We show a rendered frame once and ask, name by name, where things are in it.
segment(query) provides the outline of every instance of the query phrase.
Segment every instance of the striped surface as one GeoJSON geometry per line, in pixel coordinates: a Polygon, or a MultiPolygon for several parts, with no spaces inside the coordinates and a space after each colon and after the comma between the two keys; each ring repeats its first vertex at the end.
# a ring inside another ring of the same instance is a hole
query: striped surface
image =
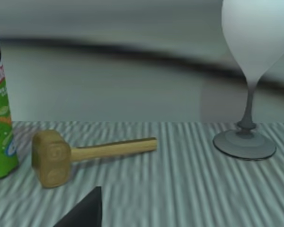
{"type": "Polygon", "coordinates": [[[212,145],[230,124],[16,122],[20,168],[0,180],[0,227],[50,227],[95,186],[103,227],[284,227],[284,124],[259,131],[278,144],[269,160],[227,157],[212,145]],[[73,164],[66,185],[44,190],[30,140],[56,129],[73,146],[155,136],[156,152],[73,164]]]}

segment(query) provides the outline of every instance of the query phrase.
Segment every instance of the wine glass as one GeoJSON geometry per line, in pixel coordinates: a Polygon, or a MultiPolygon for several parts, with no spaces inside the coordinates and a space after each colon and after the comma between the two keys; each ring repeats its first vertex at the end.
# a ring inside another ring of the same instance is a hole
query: wine glass
{"type": "Polygon", "coordinates": [[[222,30],[248,86],[244,115],[238,130],[213,139],[221,152],[243,159],[264,159],[276,152],[269,138],[254,132],[253,96],[258,81],[284,55],[284,0],[224,0],[222,30]]]}

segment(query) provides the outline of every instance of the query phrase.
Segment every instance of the mallet handle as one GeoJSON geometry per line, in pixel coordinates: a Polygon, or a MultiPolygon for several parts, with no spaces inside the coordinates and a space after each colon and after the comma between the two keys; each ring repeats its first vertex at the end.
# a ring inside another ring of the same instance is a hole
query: mallet handle
{"type": "Polygon", "coordinates": [[[157,149],[156,138],[128,140],[86,148],[72,148],[71,160],[73,162],[97,157],[111,157],[149,152],[157,149]]]}

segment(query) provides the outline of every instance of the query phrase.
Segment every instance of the round metal base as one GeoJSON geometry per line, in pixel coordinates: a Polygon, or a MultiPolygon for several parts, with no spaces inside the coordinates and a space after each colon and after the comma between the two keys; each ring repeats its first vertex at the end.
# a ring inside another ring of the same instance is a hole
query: round metal base
{"type": "Polygon", "coordinates": [[[256,132],[242,135],[235,130],[224,131],[214,137],[213,144],[226,155],[248,160],[266,159],[276,152],[275,143],[256,132]]]}

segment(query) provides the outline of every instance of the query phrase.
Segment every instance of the wooden hammer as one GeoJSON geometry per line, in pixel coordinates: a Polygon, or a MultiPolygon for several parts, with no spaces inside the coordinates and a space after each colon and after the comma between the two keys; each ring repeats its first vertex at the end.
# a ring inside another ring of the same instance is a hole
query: wooden hammer
{"type": "Polygon", "coordinates": [[[54,188],[68,181],[71,175],[71,162],[143,153],[156,149],[156,138],[71,148],[57,131],[44,130],[33,137],[32,167],[36,170],[44,188],[54,188]]]}

